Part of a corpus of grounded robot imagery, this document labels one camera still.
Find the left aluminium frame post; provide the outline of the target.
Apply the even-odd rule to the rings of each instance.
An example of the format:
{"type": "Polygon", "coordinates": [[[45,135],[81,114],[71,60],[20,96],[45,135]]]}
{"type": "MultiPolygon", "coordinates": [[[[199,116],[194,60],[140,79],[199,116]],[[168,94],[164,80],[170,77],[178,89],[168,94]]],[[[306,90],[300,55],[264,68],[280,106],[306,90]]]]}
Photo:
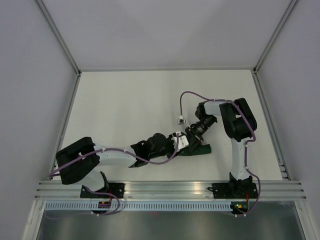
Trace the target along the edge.
{"type": "Polygon", "coordinates": [[[52,32],[54,38],[58,42],[63,54],[65,55],[67,61],[71,65],[73,71],[77,76],[81,74],[81,70],[78,67],[74,57],[72,56],[72,53],[70,52],[70,49],[68,48],[63,36],[61,35],[53,17],[51,16],[45,2],[43,0],[34,0],[33,1],[37,8],[39,9],[40,13],[42,14],[46,24],[48,25],[50,31],[52,32]]]}

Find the aluminium front rail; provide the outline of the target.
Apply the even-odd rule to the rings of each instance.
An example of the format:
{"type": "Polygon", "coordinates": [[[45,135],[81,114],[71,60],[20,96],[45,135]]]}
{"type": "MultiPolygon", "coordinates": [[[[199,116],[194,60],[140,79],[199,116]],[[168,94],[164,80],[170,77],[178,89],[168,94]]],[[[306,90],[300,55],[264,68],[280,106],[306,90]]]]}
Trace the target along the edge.
{"type": "MultiPolygon", "coordinates": [[[[211,181],[124,181],[121,191],[128,201],[206,201],[213,200],[208,190],[211,181]]],[[[260,201],[306,201],[307,196],[299,181],[267,180],[257,184],[260,201]]],[[[40,181],[35,200],[80,200],[80,184],[63,185],[58,180],[40,181]]]]}

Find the right aluminium frame post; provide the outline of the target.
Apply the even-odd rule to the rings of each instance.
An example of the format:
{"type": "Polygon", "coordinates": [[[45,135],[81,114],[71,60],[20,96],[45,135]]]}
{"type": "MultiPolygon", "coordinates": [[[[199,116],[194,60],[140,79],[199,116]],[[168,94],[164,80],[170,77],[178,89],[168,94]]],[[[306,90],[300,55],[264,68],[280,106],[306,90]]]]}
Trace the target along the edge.
{"type": "Polygon", "coordinates": [[[258,58],[255,66],[252,68],[252,73],[257,74],[257,72],[262,67],[263,63],[265,62],[266,58],[268,57],[270,51],[272,50],[274,44],[276,43],[278,37],[280,36],[282,30],[284,29],[286,23],[288,22],[289,18],[291,17],[293,11],[295,10],[296,6],[298,5],[299,0],[290,0],[287,7],[285,8],[279,22],[277,23],[274,31],[271,34],[266,46],[264,47],[260,57],[258,58]]]}

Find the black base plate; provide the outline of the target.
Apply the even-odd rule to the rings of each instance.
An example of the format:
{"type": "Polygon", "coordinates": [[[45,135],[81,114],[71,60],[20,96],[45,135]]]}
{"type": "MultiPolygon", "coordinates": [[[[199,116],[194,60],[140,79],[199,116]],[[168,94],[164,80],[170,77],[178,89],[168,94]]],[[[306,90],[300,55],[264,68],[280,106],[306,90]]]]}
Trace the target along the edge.
{"type": "Polygon", "coordinates": [[[90,192],[87,190],[87,188],[82,185],[81,186],[81,191],[80,191],[80,198],[81,199],[113,199],[113,196],[106,195],[112,194],[116,196],[118,199],[122,199],[124,197],[124,192],[125,192],[125,184],[124,183],[110,183],[108,189],[101,189],[98,190],[97,192],[90,192]]]}
{"type": "Polygon", "coordinates": [[[256,199],[258,197],[258,189],[255,183],[247,185],[235,186],[229,182],[213,183],[212,192],[214,199],[256,199]]]}

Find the aluminium frame post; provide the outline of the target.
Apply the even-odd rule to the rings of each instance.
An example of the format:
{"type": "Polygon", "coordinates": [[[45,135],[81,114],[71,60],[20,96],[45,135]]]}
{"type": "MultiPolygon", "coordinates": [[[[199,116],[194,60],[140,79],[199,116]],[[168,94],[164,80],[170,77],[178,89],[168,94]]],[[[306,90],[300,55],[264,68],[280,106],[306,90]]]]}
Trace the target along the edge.
{"type": "Polygon", "coordinates": [[[298,5],[299,0],[290,0],[287,7],[285,8],[279,22],[277,23],[274,31],[271,34],[266,46],[264,47],[260,57],[258,58],[255,66],[252,68],[252,73],[257,74],[257,72],[262,67],[263,63],[265,62],[266,58],[268,57],[270,51],[272,50],[274,44],[276,43],[278,37],[280,36],[282,30],[284,29],[286,23],[288,22],[289,18],[291,17],[293,11],[295,10],[296,6],[298,5]]]}
{"type": "Polygon", "coordinates": [[[70,52],[70,49],[68,48],[63,36],[61,35],[53,17],[51,16],[45,2],[43,0],[34,0],[33,1],[37,8],[39,9],[40,13],[42,14],[46,24],[48,25],[50,31],[52,32],[54,38],[58,42],[63,54],[65,55],[67,61],[71,65],[73,71],[77,76],[81,74],[81,70],[78,67],[74,57],[72,56],[72,53],[70,52]]]}

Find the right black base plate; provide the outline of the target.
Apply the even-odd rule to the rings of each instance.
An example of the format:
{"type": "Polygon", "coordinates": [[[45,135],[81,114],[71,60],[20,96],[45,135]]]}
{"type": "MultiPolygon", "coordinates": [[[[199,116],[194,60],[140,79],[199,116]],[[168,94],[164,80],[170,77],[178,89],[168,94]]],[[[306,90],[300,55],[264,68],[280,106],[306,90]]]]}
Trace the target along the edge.
{"type": "Polygon", "coordinates": [[[256,199],[258,197],[258,189],[255,183],[247,185],[235,186],[229,182],[213,183],[212,192],[214,199],[256,199]]]}

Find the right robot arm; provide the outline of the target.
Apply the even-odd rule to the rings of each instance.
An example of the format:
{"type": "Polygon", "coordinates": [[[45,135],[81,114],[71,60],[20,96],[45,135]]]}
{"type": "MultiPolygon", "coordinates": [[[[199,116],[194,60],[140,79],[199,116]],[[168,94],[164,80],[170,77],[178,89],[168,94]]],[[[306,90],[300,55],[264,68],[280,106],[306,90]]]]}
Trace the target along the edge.
{"type": "Polygon", "coordinates": [[[195,116],[198,122],[185,129],[189,147],[184,156],[206,155],[212,152],[210,145],[204,145],[203,135],[214,124],[217,116],[222,119],[224,131],[231,140],[232,166],[229,181],[212,183],[207,188],[214,199],[255,199],[258,197],[253,175],[249,170],[249,143],[256,140],[257,121],[244,98],[235,101],[204,101],[198,104],[195,116]]]}

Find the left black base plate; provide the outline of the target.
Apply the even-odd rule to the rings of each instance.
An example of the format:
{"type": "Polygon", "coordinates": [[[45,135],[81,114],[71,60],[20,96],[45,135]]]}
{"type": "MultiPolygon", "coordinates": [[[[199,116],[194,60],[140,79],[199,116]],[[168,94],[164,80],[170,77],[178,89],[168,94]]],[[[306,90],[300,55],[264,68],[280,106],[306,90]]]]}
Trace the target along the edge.
{"type": "Polygon", "coordinates": [[[124,183],[110,183],[108,189],[101,189],[98,190],[97,192],[90,192],[87,190],[87,188],[82,185],[81,186],[81,191],[80,191],[80,198],[81,199],[113,199],[113,196],[106,195],[112,194],[116,196],[118,199],[122,199],[124,197],[124,192],[125,192],[125,184],[124,183]]]}

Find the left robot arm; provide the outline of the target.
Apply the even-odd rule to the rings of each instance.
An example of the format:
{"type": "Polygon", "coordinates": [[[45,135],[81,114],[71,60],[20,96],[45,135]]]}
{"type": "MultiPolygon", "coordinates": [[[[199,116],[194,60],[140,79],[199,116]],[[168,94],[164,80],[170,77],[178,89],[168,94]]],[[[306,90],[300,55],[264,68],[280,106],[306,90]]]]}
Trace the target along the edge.
{"type": "Polygon", "coordinates": [[[179,155],[188,145],[182,132],[169,136],[156,133],[147,140],[123,148],[99,145],[87,136],[56,153],[57,169],[49,175],[59,176],[64,185],[79,183],[98,198],[104,198],[109,193],[109,184],[106,175],[98,172],[97,167],[162,165],[179,155]]]}

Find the dark green cloth napkin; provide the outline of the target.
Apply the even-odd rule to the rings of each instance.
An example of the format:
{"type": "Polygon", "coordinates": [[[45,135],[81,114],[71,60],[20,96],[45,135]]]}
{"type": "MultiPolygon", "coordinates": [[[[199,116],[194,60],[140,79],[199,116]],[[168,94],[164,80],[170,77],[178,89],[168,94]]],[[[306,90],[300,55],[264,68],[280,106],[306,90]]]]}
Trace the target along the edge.
{"type": "Polygon", "coordinates": [[[209,144],[199,145],[195,149],[191,150],[190,147],[183,148],[178,155],[184,157],[208,155],[212,153],[212,148],[209,144]]]}

